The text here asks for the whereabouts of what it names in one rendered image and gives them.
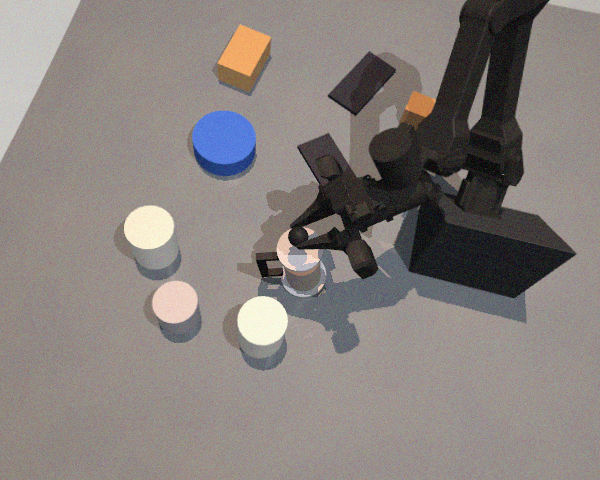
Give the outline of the blue cylinder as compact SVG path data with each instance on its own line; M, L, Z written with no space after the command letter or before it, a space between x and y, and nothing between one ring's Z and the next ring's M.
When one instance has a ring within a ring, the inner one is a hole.
M197 163L218 176L243 172L255 156L253 125L232 111L215 111L202 117L193 129L192 141Z

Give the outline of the grey cylinder with cream top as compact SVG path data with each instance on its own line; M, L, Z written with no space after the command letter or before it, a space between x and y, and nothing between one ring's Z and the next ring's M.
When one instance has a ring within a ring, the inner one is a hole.
M260 296L247 301L238 315L238 341L250 357L271 357L280 348L288 323L284 307L275 299Z
M178 241L168 212L156 206L134 210L124 233L136 261L148 269L162 269L177 257Z

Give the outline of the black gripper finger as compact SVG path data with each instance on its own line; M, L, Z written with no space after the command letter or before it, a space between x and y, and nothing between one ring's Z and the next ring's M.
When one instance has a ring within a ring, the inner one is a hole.
M318 237L306 240L296 246L299 250L304 249L330 249L344 251L346 249L343 246L339 231L336 227L331 229L328 233L320 235Z
M331 204L326 199L322 185L320 184L318 188L319 193L317 195L316 200L290 225L291 228L303 227L328 216L336 214L333 211Z

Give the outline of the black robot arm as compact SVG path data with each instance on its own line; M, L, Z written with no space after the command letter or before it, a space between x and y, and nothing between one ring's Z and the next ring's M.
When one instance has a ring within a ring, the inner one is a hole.
M432 209L438 206L443 192L426 171L447 177L466 169L454 202L466 213L501 220L507 188L517 186L524 174L516 110L533 19L548 1L467 0L462 6L432 113L417 130L401 122L374 135L369 144L398 214L428 202ZM469 129L488 57L481 119ZM379 195L371 196L372 183L370 175L340 174L324 189L333 211L360 225L382 203Z

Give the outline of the grey cylinder with pale pink top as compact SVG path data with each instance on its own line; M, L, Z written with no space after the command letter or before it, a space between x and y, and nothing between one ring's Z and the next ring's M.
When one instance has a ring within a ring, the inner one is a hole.
M199 319L198 296L194 288L182 281L160 286L153 297L153 309L161 327L171 334L191 331Z

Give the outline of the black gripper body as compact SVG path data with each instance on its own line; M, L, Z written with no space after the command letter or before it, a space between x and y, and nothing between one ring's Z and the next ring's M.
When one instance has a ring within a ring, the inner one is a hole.
M324 155L315 160L321 177L328 179L328 182L335 179L340 174L344 174L341 166L334 156ZM386 185L382 179L368 186L372 197L379 195L382 203L375 210L375 214L363 224L351 224L347 215L340 215L345 230L339 232L344 248L346 249L350 264L355 273L362 279L370 277L378 270L373 252L370 246L362 240L361 233L368 231L367 227L386 220L393 220L393 216L398 215L391 198L388 194Z

